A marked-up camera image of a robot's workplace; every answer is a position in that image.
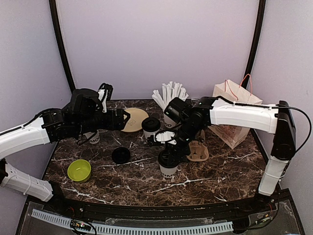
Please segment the white paper coffee cup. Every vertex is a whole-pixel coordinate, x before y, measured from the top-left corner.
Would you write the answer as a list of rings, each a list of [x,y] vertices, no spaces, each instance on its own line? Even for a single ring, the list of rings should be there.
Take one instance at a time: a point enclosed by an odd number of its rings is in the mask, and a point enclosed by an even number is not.
[[[155,135],[156,135],[156,131],[154,132],[148,132],[148,131],[145,131],[143,130],[143,133],[144,133],[144,137],[145,137],[145,140],[147,143],[155,143]]]

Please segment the black coffee cup lid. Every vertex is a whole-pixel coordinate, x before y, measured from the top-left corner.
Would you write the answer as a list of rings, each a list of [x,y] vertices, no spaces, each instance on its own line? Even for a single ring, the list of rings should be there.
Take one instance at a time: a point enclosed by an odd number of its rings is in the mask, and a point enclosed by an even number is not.
[[[142,121],[141,127],[144,131],[155,132],[160,129],[161,123],[155,117],[148,117]]]

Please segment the white paper cups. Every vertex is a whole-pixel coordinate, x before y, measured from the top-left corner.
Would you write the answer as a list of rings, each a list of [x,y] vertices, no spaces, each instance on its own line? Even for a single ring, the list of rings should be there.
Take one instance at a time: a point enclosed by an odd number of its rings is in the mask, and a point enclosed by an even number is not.
[[[87,138],[87,141],[91,144],[97,144],[100,141],[100,135],[98,130],[94,132],[87,132],[84,135]]]

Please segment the brown pulp cup carrier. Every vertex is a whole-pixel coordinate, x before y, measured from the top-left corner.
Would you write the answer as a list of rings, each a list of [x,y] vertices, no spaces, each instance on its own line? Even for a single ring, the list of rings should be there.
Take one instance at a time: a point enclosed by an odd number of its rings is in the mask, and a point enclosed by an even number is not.
[[[205,132],[199,131],[196,135],[196,139],[189,143],[190,154],[187,159],[192,162],[204,162],[209,158],[209,152],[207,147],[204,145]]]

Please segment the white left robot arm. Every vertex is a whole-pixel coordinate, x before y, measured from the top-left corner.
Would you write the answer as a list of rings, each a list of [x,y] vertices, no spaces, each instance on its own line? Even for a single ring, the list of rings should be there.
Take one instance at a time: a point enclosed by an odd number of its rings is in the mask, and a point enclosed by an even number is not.
[[[58,213],[66,213],[69,203],[57,194],[57,186],[35,178],[16,168],[5,157],[22,150],[67,138],[103,130],[123,130],[131,115],[123,109],[95,111],[91,115],[70,115],[61,109],[51,109],[34,120],[0,134],[0,185],[36,197]]]

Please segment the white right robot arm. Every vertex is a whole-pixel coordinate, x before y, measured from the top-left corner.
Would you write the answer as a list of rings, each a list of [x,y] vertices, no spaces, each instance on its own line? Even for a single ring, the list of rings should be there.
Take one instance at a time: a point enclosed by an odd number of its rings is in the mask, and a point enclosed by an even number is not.
[[[259,183],[259,194],[250,200],[249,207],[253,212],[261,212],[268,205],[267,196],[274,193],[283,171],[296,153],[295,125],[287,102],[248,104],[229,101],[221,96],[205,96],[190,105],[176,97],[167,105],[164,114],[174,122],[182,123],[174,137],[176,159],[196,134],[208,126],[231,125],[273,134],[273,147]]]

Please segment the cream bear paper bag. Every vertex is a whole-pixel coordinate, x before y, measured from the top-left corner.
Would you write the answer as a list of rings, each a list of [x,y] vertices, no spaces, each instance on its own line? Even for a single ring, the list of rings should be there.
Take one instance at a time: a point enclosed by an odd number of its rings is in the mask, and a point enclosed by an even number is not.
[[[213,97],[222,96],[229,101],[241,103],[262,104],[262,100],[252,94],[252,78],[248,73],[240,85],[228,79],[221,84],[216,84],[213,90]],[[212,125],[208,127],[214,134],[222,139],[231,149],[234,149],[243,142],[249,128],[233,125]]]

